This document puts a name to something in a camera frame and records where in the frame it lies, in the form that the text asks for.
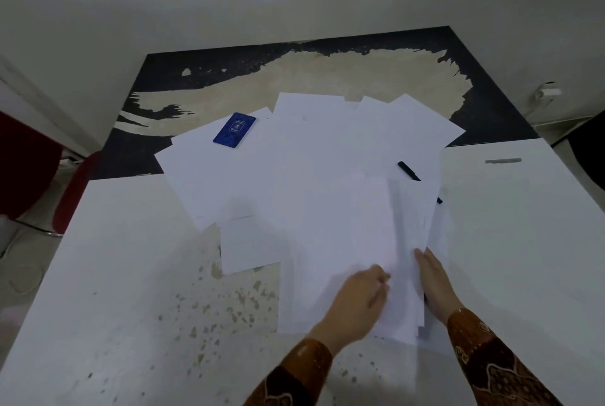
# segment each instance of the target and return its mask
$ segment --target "person's right hand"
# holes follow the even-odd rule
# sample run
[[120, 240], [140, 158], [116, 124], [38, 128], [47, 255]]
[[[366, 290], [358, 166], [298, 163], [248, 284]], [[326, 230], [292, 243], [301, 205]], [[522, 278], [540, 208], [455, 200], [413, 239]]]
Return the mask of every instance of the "person's right hand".
[[428, 308], [441, 323], [447, 325], [450, 315], [464, 306], [454, 293], [445, 269], [433, 252], [426, 249], [422, 253], [420, 249], [416, 249], [414, 256], [420, 266], [420, 282], [427, 297]]

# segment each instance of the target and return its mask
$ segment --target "patterned sleeve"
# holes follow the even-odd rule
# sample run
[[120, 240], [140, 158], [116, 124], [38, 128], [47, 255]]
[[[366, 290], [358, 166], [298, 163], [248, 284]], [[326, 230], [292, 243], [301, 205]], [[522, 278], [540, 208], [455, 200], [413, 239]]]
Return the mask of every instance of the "patterned sleeve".
[[447, 326], [479, 406], [561, 404], [473, 312], [458, 310]]
[[303, 339], [262, 380], [245, 406], [314, 406], [328, 377], [332, 355], [321, 342]]

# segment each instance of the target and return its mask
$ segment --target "red chair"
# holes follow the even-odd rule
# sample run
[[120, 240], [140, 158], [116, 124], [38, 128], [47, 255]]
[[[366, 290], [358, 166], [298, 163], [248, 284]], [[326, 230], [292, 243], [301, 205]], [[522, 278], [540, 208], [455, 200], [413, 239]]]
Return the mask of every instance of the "red chair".
[[3, 171], [0, 172], [0, 216], [4, 215], [41, 234], [61, 237], [65, 233], [100, 152], [85, 158], [75, 171], [55, 210], [55, 231], [17, 219], [49, 188], [63, 150], [59, 143], [0, 112], [0, 162], [3, 163]]

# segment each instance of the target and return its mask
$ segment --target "floor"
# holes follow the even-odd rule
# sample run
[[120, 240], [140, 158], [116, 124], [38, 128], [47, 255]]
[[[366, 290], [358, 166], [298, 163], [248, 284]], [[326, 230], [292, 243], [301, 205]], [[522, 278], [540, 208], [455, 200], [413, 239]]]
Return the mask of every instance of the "floor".
[[[561, 130], [538, 130], [547, 142], [554, 142]], [[569, 145], [564, 142], [555, 149], [556, 153], [576, 176], [586, 191], [605, 211], [605, 191], [596, 186], [581, 170]], [[52, 214], [67, 183], [72, 170], [60, 170], [48, 191], [36, 205], [22, 218], [35, 226], [50, 229]], [[9, 251], [0, 259], [0, 369], [9, 353], [20, 326], [26, 318], [44, 272], [59, 246], [60, 239], [42, 236], [34, 232], [20, 230]]]

